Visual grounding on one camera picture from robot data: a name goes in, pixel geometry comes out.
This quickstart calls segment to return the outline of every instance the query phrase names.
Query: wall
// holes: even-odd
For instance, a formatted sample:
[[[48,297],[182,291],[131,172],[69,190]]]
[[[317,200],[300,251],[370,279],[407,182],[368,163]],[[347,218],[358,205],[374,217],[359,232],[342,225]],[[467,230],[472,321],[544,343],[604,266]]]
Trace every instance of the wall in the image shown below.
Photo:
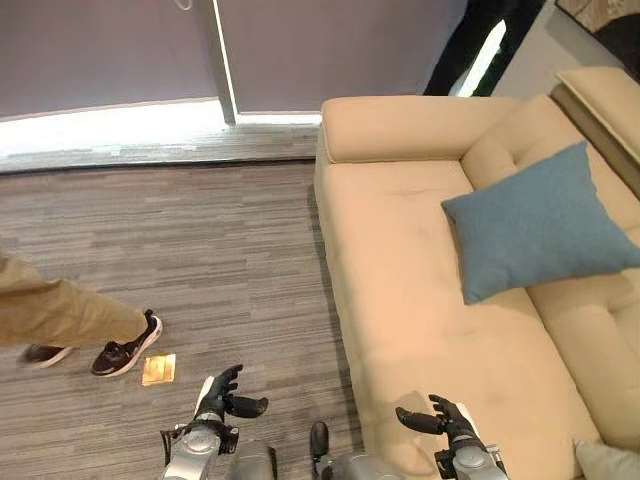
[[[218,0],[238,110],[421,93],[466,0]]]
[[[0,1],[0,117],[215,95],[195,8],[183,12],[173,0]]]
[[[526,99],[548,93],[557,84],[555,72],[594,65],[622,66],[605,47],[549,0],[498,82],[493,96]]]

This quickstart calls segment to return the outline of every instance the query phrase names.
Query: blue pillow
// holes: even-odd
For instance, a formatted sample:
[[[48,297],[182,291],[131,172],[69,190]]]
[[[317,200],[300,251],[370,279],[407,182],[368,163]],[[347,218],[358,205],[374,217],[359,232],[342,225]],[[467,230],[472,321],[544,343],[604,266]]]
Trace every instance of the blue pillow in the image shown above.
[[[510,288],[640,267],[640,249],[596,196],[586,142],[442,207],[457,232],[467,305]]]

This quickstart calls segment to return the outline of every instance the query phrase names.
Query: shoe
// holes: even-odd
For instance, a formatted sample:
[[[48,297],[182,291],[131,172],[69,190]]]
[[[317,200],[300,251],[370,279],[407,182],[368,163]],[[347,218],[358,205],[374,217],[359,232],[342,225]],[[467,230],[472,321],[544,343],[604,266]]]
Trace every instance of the shoe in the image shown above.
[[[144,312],[147,329],[142,335],[125,344],[109,342],[91,367],[91,373],[99,377],[116,377],[128,372],[144,352],[162,334],[162,321],[151,310]]]
[[[55,365],[69,355],[73,348],[52,347],[49,345],[29,345],[18,360],[20,364],[31,368],[47,368]]]

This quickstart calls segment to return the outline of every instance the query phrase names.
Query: floor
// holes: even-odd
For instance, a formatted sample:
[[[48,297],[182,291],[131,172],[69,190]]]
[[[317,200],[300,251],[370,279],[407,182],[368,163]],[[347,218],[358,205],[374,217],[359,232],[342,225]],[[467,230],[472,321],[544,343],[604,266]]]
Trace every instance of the floor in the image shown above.
[[[103,169],[0,176],[0,249],[134,306],[176,353],[173,383],[114,379],[76,350],[47,370],[0,349],[0,477],[155,479],[160,429],[187,421],[207,375],[244,363],[239,394],[267,413],[234,420],[240,442],[276,448],[280,479],[309,477],[308,430],[334,452],[361,448],[312,194],[313,163]],[[221,459],[213,478],[222,478]]]
[[[100,145],[0,155],[0,173],[132,164],[312,159],[316,155],[317,135],[317,125],[225,126],[187,140],[169,143]]]

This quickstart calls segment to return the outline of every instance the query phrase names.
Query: yellow paper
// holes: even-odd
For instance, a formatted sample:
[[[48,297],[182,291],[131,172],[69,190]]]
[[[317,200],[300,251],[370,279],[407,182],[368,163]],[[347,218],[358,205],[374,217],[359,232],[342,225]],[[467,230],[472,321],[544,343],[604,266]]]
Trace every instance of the yellow paper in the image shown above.
[[[156,355],[144,359],[142,385],[157,385],[173,382],[176,370],[176,354]]]

